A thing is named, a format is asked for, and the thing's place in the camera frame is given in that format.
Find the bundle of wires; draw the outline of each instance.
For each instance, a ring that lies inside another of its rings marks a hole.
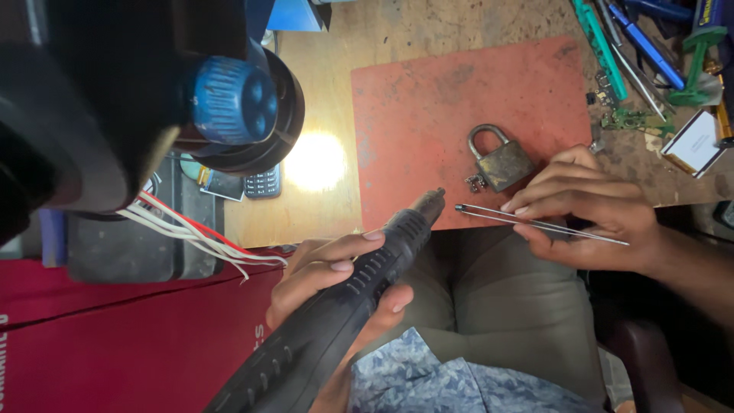
[[[252,251],[240,248],[224,235],[174,211],[170,206],[167,206],[147,191],[143,190],[138,195],[138,199],[151,207],[160,209],[180,225],[168,223],[158,218],[148,209],[137,204],[131,204],[127,208],[117,211],[117,213],[168,237],[185,240],[194,247],[216,258],[231,262],[242,273],[245,280],[249,279],[249,276],[240,266],[242,264],[279,265],[281,267],[285,267],[288,264],[286,254],[269,250],[268,254],[271,255],[258,255]]]

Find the red wire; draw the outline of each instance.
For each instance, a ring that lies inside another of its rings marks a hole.
[[[150,193],[149,193],[148,191],[146,191],[146,190],[143,190],[142,192],[144,192],[144,193],[145,193],[146,195],[150,196],[151,198],[155,199],[156,201],[160,202],[161,204],[163,204],[164,206],[166,206],[166,208],[167,208],[167,209],[168,209],[169,211],[171,211],[171,212],[173,212],[174,214],[178,215],[179,217],[183,218],[183,219],[184,219],[184,220],[185,220],[185,221],[186,221],[187,223],[190,223],[190,224],[192,224],[192,225],[193,225],[193,226],[194,226],[194,227],[195,227],[196,229],[198,229],[198,230],[199,230],[199,231],[201,231],[201,232],[204,232],[204,233],[208,234],[208,235],[209,235],[210,237],[216,237],[216,238],[218,238],[218,239],[219,239],[219,240],[221,240],[221,241],[222,241],[222,242],[223,242],[224,244],[226,244],[226,245],[229,245],[230,247],[232,247],[232,248],[236,249],[237,251],[240,251],[240,252],[242,252],[243,254],[249,254],[249,255],[258,255],[258,256],[262,256],[262,255],[263,255],[263,254],[257,254],[257,253],[253,253],[252,251],[248,251],[248,250],[246,250],[246,249],[244,249],[244,248],[240,247],[239,245],[237,245],[237,244],[233,243],[232,241],[228,240],[228,239],[227,239],[227,237],[225,237],[224,235],[220,234],[220,233],[219,233],[219,232],[217,232],[217,231],[214,231],[213,229],[211,229],[211,228],[207,227],[206,225],[204,225],[204,224],[202,224],[202,223],[198,223],[198,222],[196,222],[195,220],[192,220],[191,218],[189,218],[189,217],[187,217],[187,216],[185,216],[185,215],[179,214],[179,213],[178,213],[177,211],[175,211],[174,209],[172,209],[172,208],[171,208],[170,206],[166,205],[166,204],[165,204],[165,203],[164,203],[163,201],[161,201],[160,199],[158,199],[158,198],[156,198],[155,196],[153,196],[152,194],[150,194]],[[138,198],[138,199],[139,199],[140,201],[143,201],[143,202],[145,202],[145,198],[143,198],[143,197],[141,197],[141,196],[138,196],[137,198]],[[292,255],[292,254],[283,254],[283,253],[280,253],[280,252],[278,252],[278,251],[268,251],[268,252],[269,252],[269,254],[270,254],[270,253],[272,253],[272,255],[277,255],[277,256],[280,256],[280,257],[282,257],[282,258],[287,258],[287,257],[289,257],[289,256],[291,256],[291,255]]]

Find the padlock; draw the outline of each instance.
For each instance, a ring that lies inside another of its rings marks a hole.
[[[482,131],[496,134],[502,142],[499,148],[484,156],[480,155],[474,146],[474,137]],[[479,169],[479,173],[464,180],[469,184],[471,192],[476,192],[480,187],[491,186],[492,190],[498,193],[535,170],[535,165],[520,143],[507,139],[502,129],[495,125],[485,123],[471,129],[469,149],[477,158],[476,167]]]

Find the black heat gun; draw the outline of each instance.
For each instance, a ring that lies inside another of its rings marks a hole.
[[[354,260],[354,273],[299,307],[227,381],[208,413],[306,413],[334,373],[382,293],[431,237],[446,202],[430,190],[382,227],[385,244]]]

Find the wooden desk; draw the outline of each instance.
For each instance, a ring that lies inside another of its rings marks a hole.
[[[649,21],[641,25],[657,33]],[[303,133],[283,163],[280,197],[226,203],[227,237],[247,248],[363,230],[352,69],[558,35],[576,39],[586,89],[596,89],[600,67],[568,0],[358,0],[333,4],[328,33],[279,33],[280,56],[305,95]],[[624,106],[646,109],[636,91],[628,89]],[[598,124],[606,110],[590,106],[592,123]],[[694,112],[680,110],[678,126]],[[659,139],[637,131],[601,133],[606,149],[598,157],[605,169],[639,183],[657,206],[734,198],[732,171],[692,179],[659,159]],[[725,158],[731,159],[725,155],[719,170],[731,165]]]

